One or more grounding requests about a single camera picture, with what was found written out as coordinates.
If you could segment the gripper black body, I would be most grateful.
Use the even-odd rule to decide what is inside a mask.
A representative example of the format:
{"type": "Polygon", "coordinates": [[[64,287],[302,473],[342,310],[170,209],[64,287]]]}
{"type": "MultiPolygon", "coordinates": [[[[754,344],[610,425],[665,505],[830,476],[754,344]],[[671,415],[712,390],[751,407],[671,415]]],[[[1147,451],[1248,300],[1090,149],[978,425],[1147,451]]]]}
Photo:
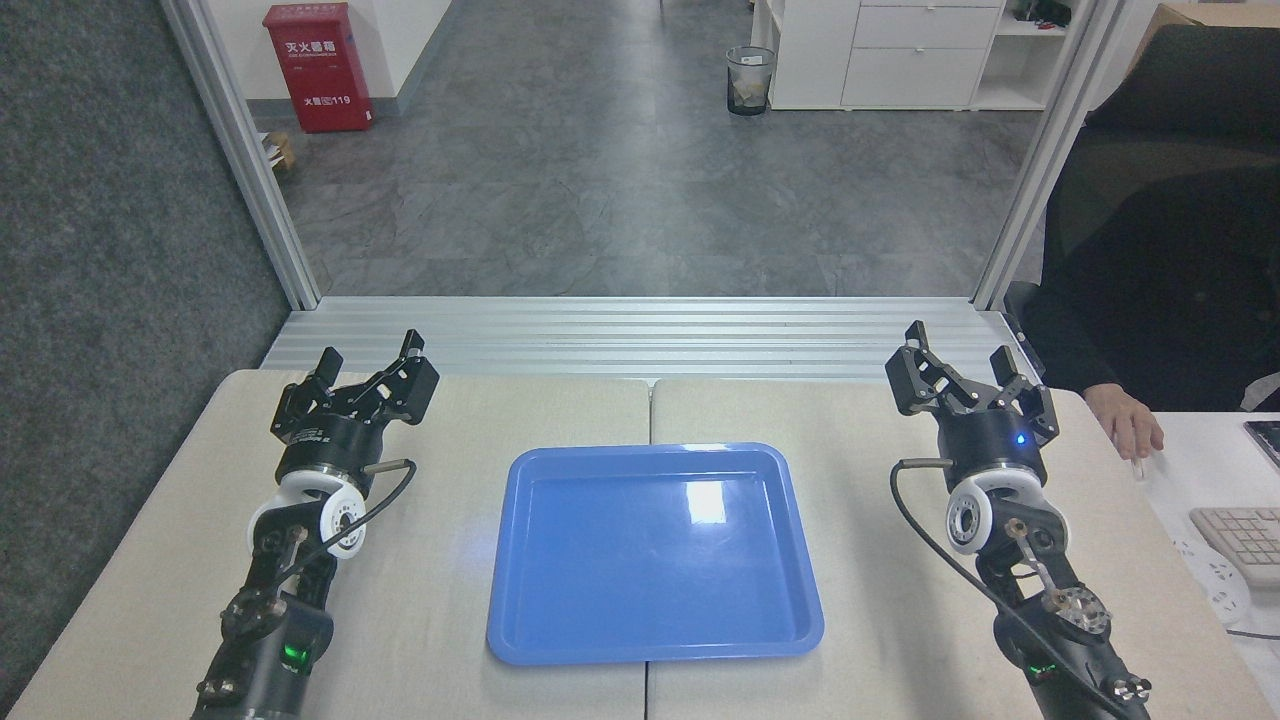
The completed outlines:
{"type": "Polygon", "coordinates": [[[372,477],[365,468],[381,459],[381,427],[357,418],[320,411],[289,415],[280,410],[273,418],[271,432],[285,445],[276,480],[292,471],[325,468],[353,483],[370,483],[372,477]]]}
{"type": "Polygon", "coordinates": [[[1043,486],[1047,480],[1041,446],[1025,418],[1011,409],[961,415],[938,414],[940,456],[952,466],[943,473],[947,486],[996,466],[1030,470],[1043,486]]]}

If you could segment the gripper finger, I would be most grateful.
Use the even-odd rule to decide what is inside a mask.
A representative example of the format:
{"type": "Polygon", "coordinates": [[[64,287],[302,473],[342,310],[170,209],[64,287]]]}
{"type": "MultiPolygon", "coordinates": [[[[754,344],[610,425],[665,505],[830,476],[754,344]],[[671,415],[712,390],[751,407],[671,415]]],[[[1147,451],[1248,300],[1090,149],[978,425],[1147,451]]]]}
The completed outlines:
{"type": "Polygon", "coordinates": [[[325,413],[332,406],[332,384],[342,364],[340,354],[334,347],[325,347],[316,368],[302,382],[283,389],[271,432],[293,433],[311,414],[325,413]]]}
{"type": "Polygon", "coordinates": [[[900,414],[961,416],[979,407],[986,386],[963,377],[931,351],[923,322],[911,323],[904,338],[884,364],[900,414]]]}
{"type": "Polygon", "coordinates": [[[407,331],[397,360],[364,383],[335,391],[335,414],[362,423],[420,423],[440,380],[424,347],[422,336],[407,331]]]}
{"type": "Polygon", "coordinates": [[[1009,346],[996,348],[989,356],[989,364],[998,386],[989,407],[1009,410],[1024,420],[1027,439],[1019,439],[1018,443],[1024,445],[1033,437],[1037,446],[1046,446],[1055,439],[1059,436],[1059,423],[1050,388],[1032,383],[1018,370],[1009,346]]]}

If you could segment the person's hand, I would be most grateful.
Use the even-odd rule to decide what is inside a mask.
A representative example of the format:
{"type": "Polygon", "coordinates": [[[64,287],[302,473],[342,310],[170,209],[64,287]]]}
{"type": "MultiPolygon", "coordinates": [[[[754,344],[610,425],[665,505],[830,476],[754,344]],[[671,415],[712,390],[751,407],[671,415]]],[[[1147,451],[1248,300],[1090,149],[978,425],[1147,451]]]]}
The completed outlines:
{"type": "Polygon", "coordinates": [[[1123,460],[1140,460],[1164,451],[1165,433],[1155,414],[1120,384],[1087,387],[1083,398],[1123,460]]]}

